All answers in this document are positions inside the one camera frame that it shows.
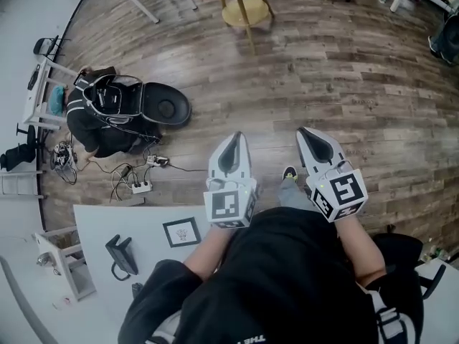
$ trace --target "sneaker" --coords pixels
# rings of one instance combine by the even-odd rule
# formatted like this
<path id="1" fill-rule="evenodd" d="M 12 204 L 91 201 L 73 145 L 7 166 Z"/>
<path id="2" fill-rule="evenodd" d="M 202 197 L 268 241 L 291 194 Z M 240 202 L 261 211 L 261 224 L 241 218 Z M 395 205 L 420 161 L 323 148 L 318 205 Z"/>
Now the sneaker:
<path id="1" fill-rule="evenodd" d="M 293 178 L 296 182 L 298 180 L 298 174 L 296 173 L 295 167 L 288 166 L 282 175 L 282 179 L 285 180 L 286 178 Z"/>
<path id="2" fill-rule="evenodd" d="M 431 53 L 433 56 L 435 56 L 435 57 L 437 57 L 437 58 L 440 58 L 440 54 L 439 54 L 437 51 L 435 51 L 435 50 L 433 49 L 433 47 L 432 47 L 432 36 L 429 36 L 429 37 L 427 38 L 427 40 L 428 40 L 428 42 L 429 42 L 430 53 Z"/>

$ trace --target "small wooden table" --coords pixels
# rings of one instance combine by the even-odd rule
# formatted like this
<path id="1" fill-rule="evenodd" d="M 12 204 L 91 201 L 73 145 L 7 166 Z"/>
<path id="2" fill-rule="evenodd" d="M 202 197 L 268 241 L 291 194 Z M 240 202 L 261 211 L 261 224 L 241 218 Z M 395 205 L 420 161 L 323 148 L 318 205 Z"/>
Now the small wooden table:
<path id="1" fill-rule="evenodd" d="M 222 7 L 223 20 L 227 24 L 234 27 L 245 27 L 249 37 L 250 48 L 254 54 L 255 46 L 250 27 L 260 23 L 269 14 L 274 18 L 274 13 L 268 0 L 233 0 L 228 4 L 226 0 L 222 0 Z"/>

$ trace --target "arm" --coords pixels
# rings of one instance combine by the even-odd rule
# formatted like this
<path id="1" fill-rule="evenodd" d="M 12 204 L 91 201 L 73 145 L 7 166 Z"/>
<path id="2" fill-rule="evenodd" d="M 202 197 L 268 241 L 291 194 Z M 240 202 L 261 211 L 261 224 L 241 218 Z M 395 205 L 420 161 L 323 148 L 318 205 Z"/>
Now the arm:
<path id="1" fill-rule="evenodd" d="M 209 279 L 220 263 L 233 232 L 212 226 L 204 241 L 186 258 L 184 265 L 203 281 Z"/>
<path id="2" fill-rule="evenodd" d="M 340 219 L 335 222 L 335 225 L 360 285 L 366 287 L 386 274 L 386 265 L 381 251 L 355 215 Z"/>

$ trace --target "framed picture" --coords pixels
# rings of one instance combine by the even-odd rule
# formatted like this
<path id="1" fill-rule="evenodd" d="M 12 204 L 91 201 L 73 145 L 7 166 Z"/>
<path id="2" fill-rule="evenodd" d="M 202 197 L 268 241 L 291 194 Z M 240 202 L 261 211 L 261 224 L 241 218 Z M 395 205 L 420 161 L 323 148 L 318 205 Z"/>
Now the framed picture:
<path id="1" fill-rule="evenodd" d="M 170 221 L 164 223 L 163 227 L 171 247 L 189 246 L 201 241 L 194 217 Z"/>

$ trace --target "power strip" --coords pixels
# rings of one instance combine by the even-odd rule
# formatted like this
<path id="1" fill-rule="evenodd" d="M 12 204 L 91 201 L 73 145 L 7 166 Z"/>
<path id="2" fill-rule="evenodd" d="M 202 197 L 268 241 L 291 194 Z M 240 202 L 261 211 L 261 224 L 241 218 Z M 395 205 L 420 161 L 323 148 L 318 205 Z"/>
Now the power strip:
<path id="1" fill-rule="evenodd" d="M 132 184 L 132 193 L 133 194 L 141 194 L 143 192 L 149 192 L 151 191 L 151 182 L 140 182 L 137 184 L 133 183 Z"/>

